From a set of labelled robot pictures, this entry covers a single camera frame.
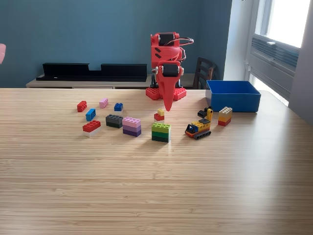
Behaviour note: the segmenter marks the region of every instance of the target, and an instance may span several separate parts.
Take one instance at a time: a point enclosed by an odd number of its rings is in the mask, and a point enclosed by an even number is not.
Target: pink object
[[[5,56],[5,44],[0,44],[0,64],[2,64]]]
[[[103,98],[102,100],[100,100],[99,102],[99,106],[100,106],[100,109],[104,109],[109,103],[109,100],[108,98]]]
[[[139,119],[136,118],[132,118],[132,117],[125,117],[122,121],[123,126],[131,126],[134,128],[137,128],[141,125],[141,121]]]

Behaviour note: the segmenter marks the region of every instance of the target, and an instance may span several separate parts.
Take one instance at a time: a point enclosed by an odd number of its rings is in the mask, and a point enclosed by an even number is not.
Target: white wall
[[[244,80],[252,0],[233,0],[230,14],[224,80]]]
[[[313,125],[313,1],[308,12],[289,107]]]

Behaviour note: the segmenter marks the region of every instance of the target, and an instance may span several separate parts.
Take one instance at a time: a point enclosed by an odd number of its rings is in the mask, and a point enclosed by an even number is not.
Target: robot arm
[[[186,54],[181,46],[193,42],[194,40],[191,38],[180,38],[176,32],[151,35],[152,72],[156,73],[156,82],[167,111],[170,111],[172,107],[175,84],[183,75],[183,67],[180,66],[180,63],[186,59]]]

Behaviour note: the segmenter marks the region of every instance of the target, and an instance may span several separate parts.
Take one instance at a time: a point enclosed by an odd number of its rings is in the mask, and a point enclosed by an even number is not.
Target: red lego brick
[[[187,90],[185,88],[175,88],[174,100],[179,100],[187,95]]]
[[[161,116],[160,114],[155,114],[155,120],[162,121],[164,120],[164,116]]]
[[[91,122],[89,122],[83,126],[83,131],[91,132],[91,131],[94,131],[95,129],[99,128],[100,126],[101,126],[100,121],[93,120],[93,121],[91,121]]]
[[[146,96],[148,96],[149,98],[151,98],[153,100],[157,100],[157,99],[160,99],[160,92],[159,92],[158,88],[148,87],[146,89]]]
[[[220,126],[227,126],[227,124],[229,124],[230,121],[231,121],[231,118],[227,122],[219,121],[218,125],[220,125]]]
[[[87,102],[86,101],[82,101],[77,105],[77,111],[78,112],[82,112],[87,108]]]

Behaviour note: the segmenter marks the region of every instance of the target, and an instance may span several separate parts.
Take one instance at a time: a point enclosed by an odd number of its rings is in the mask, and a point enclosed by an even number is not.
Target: purple lego brick
[[[128,130],[123,129],[123,134],[138,137],[141,134],[141,130],[138,132],[133,132],[133,131],[128,131]]]
[[[123,129],[128,130],[128,131],[132,131],[132,132],[138,132],[141,130],[141,126],[136,127],[132,127],[132,126],[124,126],[123,125]]]
[[[138,126],[141,126],[141,121],[136,118],[132,117],[125,117],[123,118],[123,126],[131,126],[137,128]]]
[[[103,98],[102,100],[100,100],[99,102],[99,106],[100,106],[100,109],[104,109],[109,103],[109,100],[108,98]]]

